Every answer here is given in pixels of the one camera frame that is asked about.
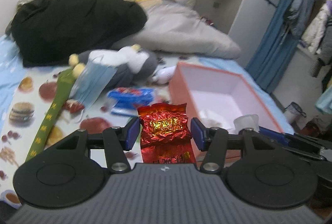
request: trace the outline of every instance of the white jacket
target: white jacket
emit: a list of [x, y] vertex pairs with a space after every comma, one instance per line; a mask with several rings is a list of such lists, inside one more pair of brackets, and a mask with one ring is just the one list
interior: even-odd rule
[[326, 22], [330, 15], [331, 13], [327, 4], [324, 4], [301, 37], [301, 39], [309, 46], [308, 50], [312, 54], [316, 53], [318, 49], [319, 43], [325, 32]]

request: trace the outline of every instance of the blue face mask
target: blue face mask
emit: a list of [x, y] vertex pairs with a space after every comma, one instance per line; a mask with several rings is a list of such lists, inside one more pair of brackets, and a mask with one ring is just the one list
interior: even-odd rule
[[89, 109], [100, 93], [114, 76], [117, 69], [88, 61], [83, 72], [77, 78], [70, 92], [70, 98], [77, 100]]

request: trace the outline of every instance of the blue curtain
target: blue curtain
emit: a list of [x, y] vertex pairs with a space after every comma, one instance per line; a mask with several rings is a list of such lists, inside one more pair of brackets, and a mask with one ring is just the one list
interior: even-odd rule
[[283, 40], [285, 28], [283, 15], [292, 1], [280, 0], [259, 47], [246, 67], [247, 72], [267, 93], [272, 93], [280, 82], [295, 53], [314, 4], [314, 0], [303, 0], [298, 17], [301, 21], [298, 25], [299, 36], [295, 37], [289, 32]]

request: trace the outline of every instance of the light blue bed sheet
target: light blue bed sheet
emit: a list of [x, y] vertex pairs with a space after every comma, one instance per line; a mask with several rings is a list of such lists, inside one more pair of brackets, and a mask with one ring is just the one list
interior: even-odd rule
[[15, 42], [6, 36], [0, 37], [0, 132], [14, 92], [25, 73]]
[[247, 80], [247, 82], [253, 87], [256, 93], [260, 96], [260, 98], [265, 103], [271, 114], [280, 124], [283, 131], [286, 133], [294, 134], [294, 129], [287, 122], [285, 116], [283, 115], [281, 110], [277, 107], [273, 99], [269, 96], [269, 94], [264, 92], [255, 83], [254, 79], [249, 75], [249, 73], [247, 73], [238, 63], [236, 63], [234, 60], [225, 60], [225, 59], [216, 59], [216, 58], [207, 58], [207, 57], [200, 57], [200, 62], [207, 67], [241, 74]]

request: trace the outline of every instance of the green strap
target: green strap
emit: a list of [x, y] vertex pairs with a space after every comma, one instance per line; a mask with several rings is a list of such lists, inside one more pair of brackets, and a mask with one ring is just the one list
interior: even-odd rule
[[71, 68], [60, 73], [58, 81], [56, 82], [56, 94], [54, 100], [37, 131], [36, 137], [34, 138], [25, 161], [32, 159], [44, 150], [49, 133], [56, 122], [63, 104], [68, 100], [70, 91], [75, 83], [76, 79], [73, 77], [72, 70], [73, 69]]

